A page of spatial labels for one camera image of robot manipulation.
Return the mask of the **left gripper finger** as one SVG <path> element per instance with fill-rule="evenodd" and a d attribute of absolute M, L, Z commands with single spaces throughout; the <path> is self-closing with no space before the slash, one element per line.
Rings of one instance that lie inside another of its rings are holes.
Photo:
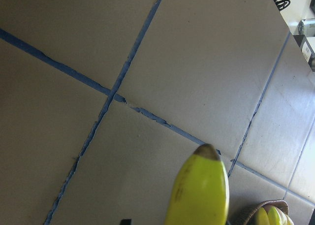
<path fill-rule="evenodd" d="M 132 225 L 132 219 L 122 219 L 120 225 Z"/>

